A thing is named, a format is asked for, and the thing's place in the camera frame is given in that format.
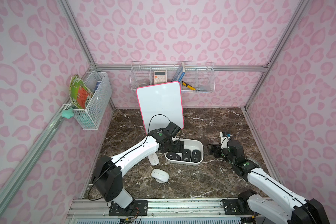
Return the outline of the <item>black computer mouse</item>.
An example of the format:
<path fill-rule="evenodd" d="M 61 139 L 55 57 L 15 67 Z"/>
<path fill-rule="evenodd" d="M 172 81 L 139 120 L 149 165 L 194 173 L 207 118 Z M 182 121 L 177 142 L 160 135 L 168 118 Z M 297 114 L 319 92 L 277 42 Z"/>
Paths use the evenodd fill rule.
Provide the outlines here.
<path fill-rule="evenodd" d="M 181 156 L 172 152 L 167 153 L 167 158 L 173 161 L 181 161 Z"/>

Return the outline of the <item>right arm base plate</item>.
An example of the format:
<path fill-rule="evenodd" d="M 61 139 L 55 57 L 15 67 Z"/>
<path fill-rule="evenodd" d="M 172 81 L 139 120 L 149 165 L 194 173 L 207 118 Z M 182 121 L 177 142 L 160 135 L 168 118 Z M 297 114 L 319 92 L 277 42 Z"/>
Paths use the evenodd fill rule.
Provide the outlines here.
<path fill-rule="evenodd" d="M 223 207 L 225 215 L 255 215 L 248 207 L 243 207 L 239 199 L 222 199 L 219 202 L 220 206 Z"/>

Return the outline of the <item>white computer mouse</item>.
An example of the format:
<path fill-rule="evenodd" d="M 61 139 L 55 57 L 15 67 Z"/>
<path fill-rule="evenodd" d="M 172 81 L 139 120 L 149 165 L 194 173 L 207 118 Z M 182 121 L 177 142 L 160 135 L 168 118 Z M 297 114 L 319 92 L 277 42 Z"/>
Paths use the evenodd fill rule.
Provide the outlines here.
<path fill-rule="evenodd" d="M 158 158 L 158 155 L 156 153 L 150 154 L 148 156 L 148 160 L 149 160 L 149 162 L 152 166 L 156 166 L 156 165 L 159 164 L 159 158 Z"/>
<path fill-rule="evenodd" d="M 169 174 L 160 169 L 154 169 L 151 172 L 151 176 L 158 182 L 158 183 L 166 183 L 169 180 Z"/>

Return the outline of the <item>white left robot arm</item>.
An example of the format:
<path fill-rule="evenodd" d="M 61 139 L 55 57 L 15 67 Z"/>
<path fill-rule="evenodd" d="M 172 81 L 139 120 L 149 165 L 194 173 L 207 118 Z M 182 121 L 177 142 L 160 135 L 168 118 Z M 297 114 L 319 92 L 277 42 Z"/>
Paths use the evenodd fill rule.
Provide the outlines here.
<path fill-rule="evenodd" d="M 93 171 L 92 186 L 99 191 L 105 201 L 114 202 L 122 209 L 131 209 L 135 202 L 123 187 L 123 177 L 149 155 L 158 151 L 166 153 L 179 145 L 180 141 L 174 138 L 180 130 L 178 125 L 170 122 L 165 128 L 150 131 L 142 141 L 120 154 L 112 157 L 102 156 Z"/>

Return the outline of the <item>white plastic storage box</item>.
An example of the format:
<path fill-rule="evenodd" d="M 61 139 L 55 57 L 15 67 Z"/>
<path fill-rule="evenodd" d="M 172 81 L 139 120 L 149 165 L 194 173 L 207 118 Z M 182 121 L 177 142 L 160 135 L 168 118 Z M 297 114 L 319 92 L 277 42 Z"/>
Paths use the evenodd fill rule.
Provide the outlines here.
<path fill-rule="evenodd" d="M 203 144 L 200 141 L 197 140 L 190 140 L 190 139 L 181 139 L 181 141 L 184 141 L 184 149 L 189 149 L 191 152 L 193 150 L 200 150 L 202 153 L 202 158 L 199 163 L 194 163 L 194 162 L 186 162 L 186 161 L 173 161 L 167 158 L 167 153 L 164 154 L 165 158 L 167 159 L 168 162 L 170 163 L 176 163 L 176 164 L 182 164 L 182 165 L 191 165 L 191 166 L 197 166 L 202 163 L 204 155 L 203 155 Z"/>

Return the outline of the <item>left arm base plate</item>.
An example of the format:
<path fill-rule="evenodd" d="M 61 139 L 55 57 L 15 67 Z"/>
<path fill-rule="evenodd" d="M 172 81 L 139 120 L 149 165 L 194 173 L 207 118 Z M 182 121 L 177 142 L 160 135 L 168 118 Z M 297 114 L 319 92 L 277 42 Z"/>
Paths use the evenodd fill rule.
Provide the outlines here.
<path fill-rule="evenodd" d="M 127 208 L 120 207 L 117 203 L 112 202 L 109 205 L 109 216 L 118 217 L 118 216 L 146 216 L 148 209 L 147 200 L 133 200 Z"/>

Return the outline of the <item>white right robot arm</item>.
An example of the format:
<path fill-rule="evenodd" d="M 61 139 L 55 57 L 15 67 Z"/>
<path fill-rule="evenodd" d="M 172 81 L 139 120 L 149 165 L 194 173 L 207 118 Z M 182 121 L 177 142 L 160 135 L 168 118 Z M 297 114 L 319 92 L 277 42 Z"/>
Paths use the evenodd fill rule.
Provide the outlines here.
<path fill-rule="evenodd" d="M 253 190 L 239 194 L 236 203 L 221 200 L 225 213 L 257 213 L 275 224 L 328 224 L 323 205 L 316 199 L 308 200 L 268 175 L 259 164 L 245 157 L 243 146 L 237 140 L 222 138 L 220 144 L 207 144 L 209 154 L 231 164 L 239 177 L 263 191 L 270 200 Z"/>

